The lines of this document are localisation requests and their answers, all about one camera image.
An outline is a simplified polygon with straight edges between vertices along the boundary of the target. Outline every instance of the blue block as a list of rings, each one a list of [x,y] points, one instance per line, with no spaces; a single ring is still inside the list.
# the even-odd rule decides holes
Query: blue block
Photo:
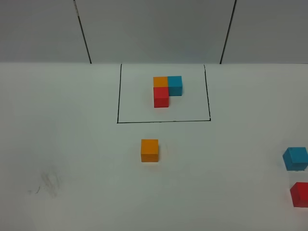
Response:
[[[288,148],[282,157],[288,171],[304,171],[308,166],[308,153],[304,147]]]
[[[168,76],[169,96],[180,96],[183,92],[182,76]]]

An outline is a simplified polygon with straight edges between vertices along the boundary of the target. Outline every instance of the orange cube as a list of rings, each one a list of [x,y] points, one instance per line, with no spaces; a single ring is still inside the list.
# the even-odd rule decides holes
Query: orange cube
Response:
[[[154,88],[167,88],[168,87],[168,77],[153,77],[153,87]]]
[[[158,140],[141,140],[141,162],[158,162]]]

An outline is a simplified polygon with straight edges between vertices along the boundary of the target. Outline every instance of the white wall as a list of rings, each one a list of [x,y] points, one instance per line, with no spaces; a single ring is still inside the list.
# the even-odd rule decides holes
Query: white wall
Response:
[[[94,63],[219,63],[232,0],[77,0]]]
[[[308,63],[308,1],[238,0],[227,63]]]
[[[73,0],[2,0],[0,22],[0,62],[89,62]]]

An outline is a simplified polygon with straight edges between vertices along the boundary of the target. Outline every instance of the wooden block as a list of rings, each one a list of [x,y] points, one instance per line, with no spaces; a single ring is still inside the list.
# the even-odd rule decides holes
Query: wooden block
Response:
[[[168,88],[153,88],[154,107],[169,107]]]
[[[308,208],[308,183],[296,182],[290,189],[293,206]]]
[[[158,140],[141,140],[141,162],[158,162]]]
[[[304,171],[308,166],[308,153],[305,147],[290,147],[283,154],[288,171]]]
[[[153,77],[153,87],[154,88],[167,88],[168,87],[168,77]]]
[[[169,96],[181,96],[183,93],[182,76],[168,76]]]

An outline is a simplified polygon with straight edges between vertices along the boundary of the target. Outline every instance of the red block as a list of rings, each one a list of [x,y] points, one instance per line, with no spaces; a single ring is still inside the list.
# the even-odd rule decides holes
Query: red block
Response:
[[[154,107],[169,107],[169,90],[168,87],[153,88]]]
[[[290,189],[294,207],[308,208],[308,183],[296,182]]]

